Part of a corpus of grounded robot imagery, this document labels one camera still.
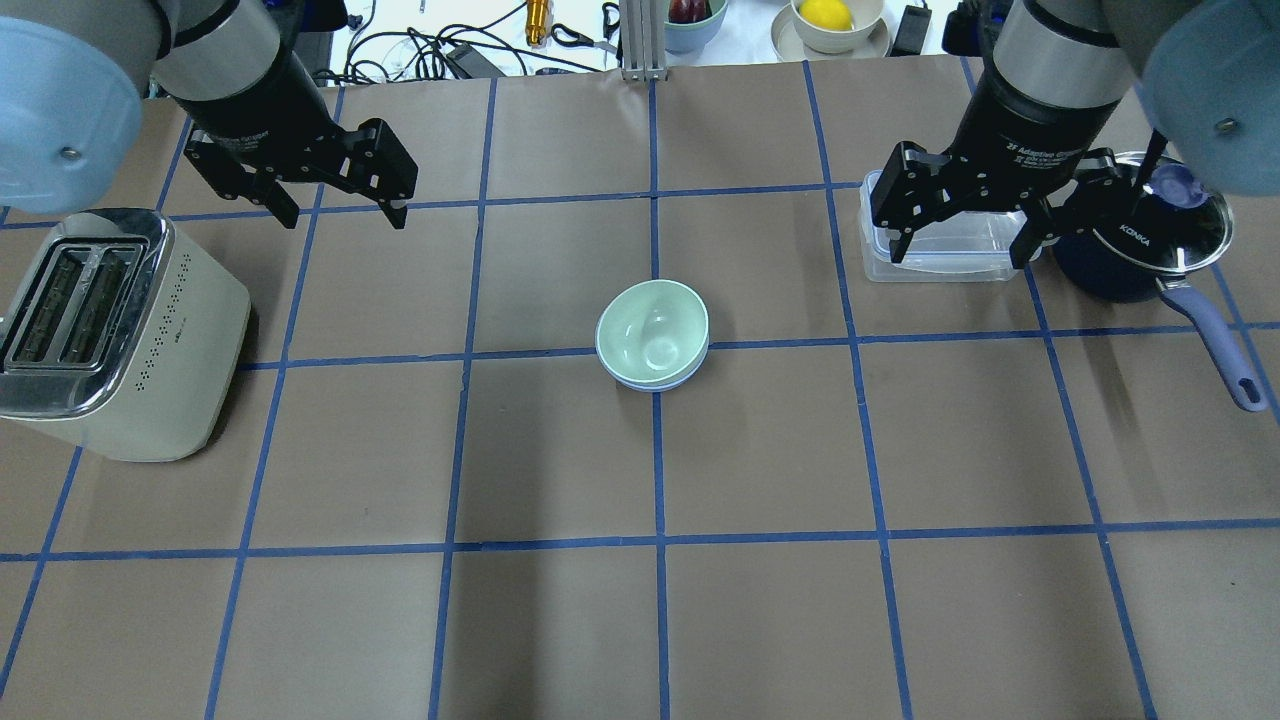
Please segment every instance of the white table surface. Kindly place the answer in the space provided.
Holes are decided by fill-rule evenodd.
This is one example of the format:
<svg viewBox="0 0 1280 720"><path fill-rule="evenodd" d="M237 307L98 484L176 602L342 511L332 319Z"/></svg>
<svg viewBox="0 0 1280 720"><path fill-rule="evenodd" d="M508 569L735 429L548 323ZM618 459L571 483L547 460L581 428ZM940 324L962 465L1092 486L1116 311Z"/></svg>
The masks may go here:
<svg viewBox="0 0 1280 720"><path fill-rule="evenodd" d="M402 31L413 27L433 35L449 23L485 26L516 6L512 0L378 0L378 12L365 35L387 31ZM742 65L754 63L776 63L777 54L769 38L769 27L778 12L786 6L786 0L730 0L724 24L716 37L699 51L690 54L667 54L668 65ZM890 35L897 33L897 23L902 17L906 0L886 0L884 22ZM347 9L352 14L369 17L372 0L348 0ZM947 13L955 9L951 1L934 3L929 33L924 42L924 54L942 53L942 29ZM598 0L552 0L552 22L563 23L594 40L600 40L603 15ZM525 12L521 10L509 19L490 29L494 35L522 50L530 50L525 44ZM333 69L340 70L347 54L349 31L334 35ZM462 36L461 40L490 42L480 35ZM614 33L613 42L620 42ZM613 58L602 50L591 47L561 47L549 42L534 51L563 58L598 69L616 67ZM511 53L504 50L480 49L498 68L507 74L520 74L520 65ZM356 59L369 59L384 64L389 70L398 72L412 58L412 46L399 38L387 37L372 40L356 54ZM557 63L525 56L529 72L543 67L561 67ZM365 70L376 76L372 68Z"/></svg>

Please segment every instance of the pot lid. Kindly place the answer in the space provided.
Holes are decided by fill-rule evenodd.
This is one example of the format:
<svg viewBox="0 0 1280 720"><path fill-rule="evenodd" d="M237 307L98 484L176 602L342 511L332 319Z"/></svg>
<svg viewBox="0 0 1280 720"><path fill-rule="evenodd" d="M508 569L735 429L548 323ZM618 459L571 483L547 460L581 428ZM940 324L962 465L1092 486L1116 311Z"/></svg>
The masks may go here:
<svg viewBox="0 0 1280 720"><path fill-rule="evenodd" d="M1116 167L1130 183L1142 152L1116 155ZM1231 208L1220 193L1206 191L1190 170L1161 158L1125 219L1098 225L1098 240L1130 263L1164 274L1183 274L1212 264L1231 243Z"/></svg>

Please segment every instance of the stainless steel toaster top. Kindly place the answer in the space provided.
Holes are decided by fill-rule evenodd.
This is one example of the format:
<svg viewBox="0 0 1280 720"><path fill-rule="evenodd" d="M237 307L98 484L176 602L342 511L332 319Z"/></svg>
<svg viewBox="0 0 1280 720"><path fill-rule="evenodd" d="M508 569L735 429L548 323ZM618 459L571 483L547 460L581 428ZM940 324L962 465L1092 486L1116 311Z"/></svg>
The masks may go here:
<svg viewBox="0 0 1280 720"><path fill-rule="evenodd" d="M152 210L78 213L45 238L0 319L0 413L74 418L119 387L174 229Z"/></svg>

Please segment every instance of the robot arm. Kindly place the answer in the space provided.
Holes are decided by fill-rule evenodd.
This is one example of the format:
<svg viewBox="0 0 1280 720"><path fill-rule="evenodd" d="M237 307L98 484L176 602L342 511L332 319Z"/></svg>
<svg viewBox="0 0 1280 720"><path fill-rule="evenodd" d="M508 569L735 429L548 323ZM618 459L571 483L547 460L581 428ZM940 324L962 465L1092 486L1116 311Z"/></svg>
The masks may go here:
<svg viewBox="0 0 1280 720"><path fill-rule="evenodd" d="M154 76L191 115L184 154L221 197L294 227L280 182L325 182L404 227L417 165L385 122L333 122L260 0L0 0L0 204L68 213L101 197Z"/></svg>
<svg viewBox="0 0 1280 720"><path fill-rule="evenodd" d="M1010 247L1021 268L1043 243L1082 233L1124 182L1110 150L1091 151L1140 73L1148 119L1197 177L1222 192L1280 193L1280 5L1261 0L1016 0L951 146L892 151L873 222L901 261L919 228L964 210L1021 210ZM1085 201L1052 208L1075 179Z"/></svg>

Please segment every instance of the lemon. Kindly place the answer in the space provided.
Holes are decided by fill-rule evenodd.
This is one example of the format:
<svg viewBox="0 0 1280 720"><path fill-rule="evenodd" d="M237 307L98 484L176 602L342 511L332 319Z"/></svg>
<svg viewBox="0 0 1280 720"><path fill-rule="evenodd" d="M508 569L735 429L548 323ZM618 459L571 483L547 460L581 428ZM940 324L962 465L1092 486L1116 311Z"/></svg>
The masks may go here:
<svg viewBox="0 0 1280 720"><path fill-rule="evenodd" d="M800 17L826 29L854 29L854 14L840 0L805 0Z"/></svg>

